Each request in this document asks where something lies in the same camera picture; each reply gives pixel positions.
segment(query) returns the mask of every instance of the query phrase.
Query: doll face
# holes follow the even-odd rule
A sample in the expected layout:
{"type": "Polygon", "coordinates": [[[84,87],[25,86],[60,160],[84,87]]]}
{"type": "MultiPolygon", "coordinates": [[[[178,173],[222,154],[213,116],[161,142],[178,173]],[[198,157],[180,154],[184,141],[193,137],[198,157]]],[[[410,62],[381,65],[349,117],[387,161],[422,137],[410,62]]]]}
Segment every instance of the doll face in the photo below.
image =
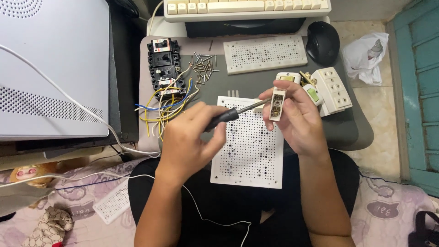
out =
{"type": "Polygon", "coordinates": [[[33,178],[36,175],[36,169],[36,166],[21,167],[17,172],[16,178],[18,180],[33,178]]]}

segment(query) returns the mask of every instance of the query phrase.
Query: white keyboard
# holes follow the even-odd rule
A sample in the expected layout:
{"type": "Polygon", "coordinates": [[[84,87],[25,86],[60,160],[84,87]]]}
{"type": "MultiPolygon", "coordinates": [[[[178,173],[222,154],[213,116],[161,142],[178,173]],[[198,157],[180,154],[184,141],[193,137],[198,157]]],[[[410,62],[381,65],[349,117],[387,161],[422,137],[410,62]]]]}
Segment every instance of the white keyboard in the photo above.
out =
{"type": "Polygon", "coordinates": [[[326,16],[330,0],[164,0],[167,22],[326,16]]]}

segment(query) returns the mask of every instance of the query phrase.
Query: teal door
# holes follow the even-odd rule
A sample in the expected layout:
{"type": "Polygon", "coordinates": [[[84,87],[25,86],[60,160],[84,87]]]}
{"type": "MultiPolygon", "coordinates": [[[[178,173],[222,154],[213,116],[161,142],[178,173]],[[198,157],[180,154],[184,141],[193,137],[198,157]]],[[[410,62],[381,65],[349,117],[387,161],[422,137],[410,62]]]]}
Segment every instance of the teal door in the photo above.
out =
{"type": "Polygon", "coordinates": [[[409,183],[439,196],[439,1],[414,1],[393,24],[403,86],[409,183]]]}

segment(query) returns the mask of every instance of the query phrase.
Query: black screwdriver handle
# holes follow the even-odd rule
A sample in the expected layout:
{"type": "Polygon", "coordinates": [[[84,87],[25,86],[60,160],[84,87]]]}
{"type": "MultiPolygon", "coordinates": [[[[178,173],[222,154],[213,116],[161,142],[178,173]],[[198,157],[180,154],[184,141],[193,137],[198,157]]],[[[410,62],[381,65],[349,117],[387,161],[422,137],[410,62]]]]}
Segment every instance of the black screwdriver handle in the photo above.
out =
{"type": "Polygon", "coordinates": [[[206,129],[204,130],[204,132],[208,132],[211,129],[215,128],[219,123],[221,122],[228,122],[228,121],[233,121],[239,118],[239,114],[238,111],[236,110],[236,108],[232,108],[216,117],[213,117],[212,120],[210,121],[210,123],[207,125],[206,129]]]}

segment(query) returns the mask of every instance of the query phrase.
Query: hand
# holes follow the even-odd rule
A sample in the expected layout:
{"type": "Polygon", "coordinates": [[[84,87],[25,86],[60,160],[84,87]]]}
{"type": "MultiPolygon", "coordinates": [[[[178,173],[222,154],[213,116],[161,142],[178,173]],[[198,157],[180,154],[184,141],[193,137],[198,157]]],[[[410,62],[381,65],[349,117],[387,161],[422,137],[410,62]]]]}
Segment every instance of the hand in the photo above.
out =
{"type": "Polygon", "coordinates": [[[198,102],[165,127],[162,158],[156,178],[165,178],[182,186],[194,173],[202,169],[226,143],[226,123],[216,126],[209,142],[200,139],[212,117],[228,108],[198,102]]]}
{"type": "MultiPolygon", "coordinates": [[[[275,80],[273,85],[287,90],[281,119],[276,124],[294,152],[305,156],[327,152],[322,119],[305,90],[300,85],[287,80],[275,80]]],[[[268,89],[259,95],[259,99],[271,98],[272,94],[273,88],[268,89]]],[[[265,126],[272,131],[274,125],[268,119],[270,102],[264,105],[262,114],[265,126]]]]}

